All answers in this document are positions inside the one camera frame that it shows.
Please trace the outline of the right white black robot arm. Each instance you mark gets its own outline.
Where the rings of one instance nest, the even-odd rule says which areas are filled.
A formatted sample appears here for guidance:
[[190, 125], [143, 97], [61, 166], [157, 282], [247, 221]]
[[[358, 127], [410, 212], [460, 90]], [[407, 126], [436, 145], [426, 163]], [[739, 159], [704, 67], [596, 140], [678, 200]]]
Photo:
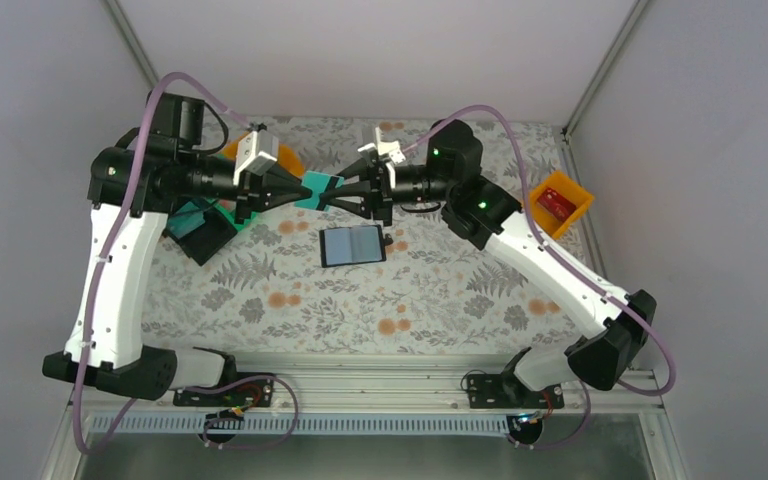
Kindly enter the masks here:
[[547, 294], [580, 334], [565, 350], [525, 349], [509, 364], [510, 375], [531, 391], [573, 380], [611, 390], [645, 345], [656, 300], [599, 277], [529, 221], [518, 199], [482, 175], [483, 145], [465, 122], [438, 121], [430, 134], [422, 165], [396, 165], [397, 143], [374, 138], [341, 171], [345, 184], [321, 201], [386, 226], [396, 205], [441, 203], [455, 235]]

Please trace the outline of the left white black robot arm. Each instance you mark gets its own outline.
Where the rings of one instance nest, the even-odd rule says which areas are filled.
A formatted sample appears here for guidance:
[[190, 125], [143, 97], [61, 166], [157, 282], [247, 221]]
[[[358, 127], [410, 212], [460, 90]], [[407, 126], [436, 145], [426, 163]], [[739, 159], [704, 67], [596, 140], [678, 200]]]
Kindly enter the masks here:
[[229, 354], [143, 342], [143, 302], [161, 234], [190, 199], [232, 201], [243, 221], [311, 191], [278, 164], [278, 140], [266, 130], [245, 138], [238, 162], [202, 151], [205, 109], [201, 99], [154, 92], [140, 127], [92, 162], [93, 243], [81, 307], [64, 348], [44, 358], [44, 376], [144, 400], [230, 380]]

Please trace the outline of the black card holder wallet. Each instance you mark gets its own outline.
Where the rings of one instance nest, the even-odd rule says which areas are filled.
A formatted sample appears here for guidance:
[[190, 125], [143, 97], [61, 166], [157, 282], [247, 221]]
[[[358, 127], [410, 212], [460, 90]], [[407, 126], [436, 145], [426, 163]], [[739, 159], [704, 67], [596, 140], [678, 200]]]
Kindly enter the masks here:
[[379, 225], [329, 228], [318, 237], [323, 268], [385, 262], [386, 247], [393, 243]]

